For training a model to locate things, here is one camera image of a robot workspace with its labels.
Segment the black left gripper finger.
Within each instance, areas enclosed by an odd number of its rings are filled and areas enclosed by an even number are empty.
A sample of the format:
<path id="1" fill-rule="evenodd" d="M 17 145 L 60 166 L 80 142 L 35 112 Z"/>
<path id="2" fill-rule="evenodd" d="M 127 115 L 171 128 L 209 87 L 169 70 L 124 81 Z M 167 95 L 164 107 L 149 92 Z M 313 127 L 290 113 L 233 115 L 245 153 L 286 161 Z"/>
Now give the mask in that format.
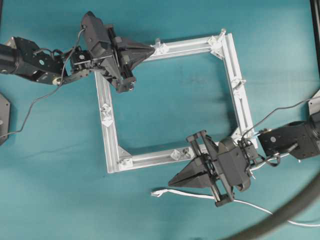
<path id="1" fill-rule="evenodd" d="M 125 66 L 133 70 L 152 54 L 153 51 L 121 51 L 119 53 L 119 70 L 124 72 Z"/>
<path id="2" fill-rule="evenodd" d="M 139 53 L 146 51 L 147 55 L 152 55 L 155 52 L 155 48 L 151 45 L 147 45 L 144 43 L 133 41 L 126 37 L 116 36 L 115 37 L 115 45 L 120 51 L 138 51 Z"/>

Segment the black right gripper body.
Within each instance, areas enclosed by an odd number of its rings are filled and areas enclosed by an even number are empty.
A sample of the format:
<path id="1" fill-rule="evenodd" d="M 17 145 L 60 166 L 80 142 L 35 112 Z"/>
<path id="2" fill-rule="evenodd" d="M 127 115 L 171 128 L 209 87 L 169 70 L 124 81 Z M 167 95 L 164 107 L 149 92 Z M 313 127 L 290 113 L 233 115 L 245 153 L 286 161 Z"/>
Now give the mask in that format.
<path id="1" fill-rule="evenodd" d="M 209 175 L 212 181 L 212 186 L 209 188 L 213 193 L 215 206 L 221 207 L 232 202 L 234 199 L 233 188 L 227 183 L 218 163 L 218 145 L 207 135 L 205 130 L 188 136 L 186 141 L 191 145 L 195 158 L 207 155 L 206 165 L 209 168 Z"/>

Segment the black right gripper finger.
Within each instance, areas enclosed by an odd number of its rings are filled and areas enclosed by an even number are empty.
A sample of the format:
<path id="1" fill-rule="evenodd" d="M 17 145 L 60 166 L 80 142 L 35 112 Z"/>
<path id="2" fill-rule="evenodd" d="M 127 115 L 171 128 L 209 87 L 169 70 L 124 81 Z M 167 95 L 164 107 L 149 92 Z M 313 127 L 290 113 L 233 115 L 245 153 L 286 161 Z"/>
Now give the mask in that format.
<path id="1" fill-rule="evenodd" d="M 210 188 L 213 185 L 209 176 L 198 175 L 182 180 L 172 179 L 168 182 L 169 187 L 181 187 L 181 188 Z"/>
<path id="2" fill-rule="evenodd" d="M 208 175 L 210 178 L 210 170 L 206 165 L 207 155 L 202 155 L 195 157 L 191 160 L 179 173 L 177 173 L 172 179 L 174 180 L 184 180 L 187 178 Z"/>

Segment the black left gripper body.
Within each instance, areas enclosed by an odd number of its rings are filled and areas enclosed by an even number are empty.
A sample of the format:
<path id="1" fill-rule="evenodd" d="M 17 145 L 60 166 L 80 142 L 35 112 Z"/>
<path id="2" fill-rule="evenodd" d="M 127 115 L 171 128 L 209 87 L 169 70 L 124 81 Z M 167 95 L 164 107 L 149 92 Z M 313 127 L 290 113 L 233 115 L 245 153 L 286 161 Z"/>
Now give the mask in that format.
<path id="1" fill-rule="evenodd" d="M 132 51 L 132 50 L 119 50 L 116 47 L 115 37 L 119 37 L 115 34 L 114 29 L 109 29 L 111 41 L 112 41 L 112 56 L 98 58 L 100 66 L 104 68 L 103 76 L 109 81 L 109 83 L 116 89 L 118 93 L 128 92 L 133 90 L 136 78 L 134 77 L 132 70 L 126 65 L 124 71 L 120 71 L 120 52 Z"/>

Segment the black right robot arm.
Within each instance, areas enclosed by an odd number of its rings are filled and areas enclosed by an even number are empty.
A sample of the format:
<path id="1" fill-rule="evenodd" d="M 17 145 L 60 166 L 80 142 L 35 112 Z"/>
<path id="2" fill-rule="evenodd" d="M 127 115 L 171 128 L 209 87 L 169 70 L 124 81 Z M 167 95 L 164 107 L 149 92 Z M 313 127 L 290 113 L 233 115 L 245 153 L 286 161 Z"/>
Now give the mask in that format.
<path id="1" fill-rule="evenodd" d="M 169 182 L 170 187 L 210 188 L 215 205 L 235 200 L 234 188 L 246 191 L 252 171 L 267 164 L 276 167 L 286 154 L 298 160 L 320 153 L 320 94 L 306 99 L 307 120 L 294 121 L 275 129 L 263 129 L 257 138 L 265 156 L 258 154 L 253 140 L 244 135 L 238 141 L 226 137 L 215 143 L 206 130 L 187 137 L 194 158 Z"/>

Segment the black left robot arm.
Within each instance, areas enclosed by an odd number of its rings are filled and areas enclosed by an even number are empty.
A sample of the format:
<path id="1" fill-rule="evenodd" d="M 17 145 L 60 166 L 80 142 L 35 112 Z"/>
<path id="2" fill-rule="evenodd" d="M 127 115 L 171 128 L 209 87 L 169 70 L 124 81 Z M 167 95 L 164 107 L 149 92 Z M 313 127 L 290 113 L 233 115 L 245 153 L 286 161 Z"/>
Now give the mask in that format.
<path id="1" fill-rule="evenodd" d="M 117 36 L 112 25 L 85 23 L 80 31 L 87 49 L 67 52 L 40 48 L 35 42 L 12 37 L 0 46 L 0 72 L 47 85 L 66 85 L 100 73 L 118 93 L 134 88 L 133 69 L 155 48 Z"/>

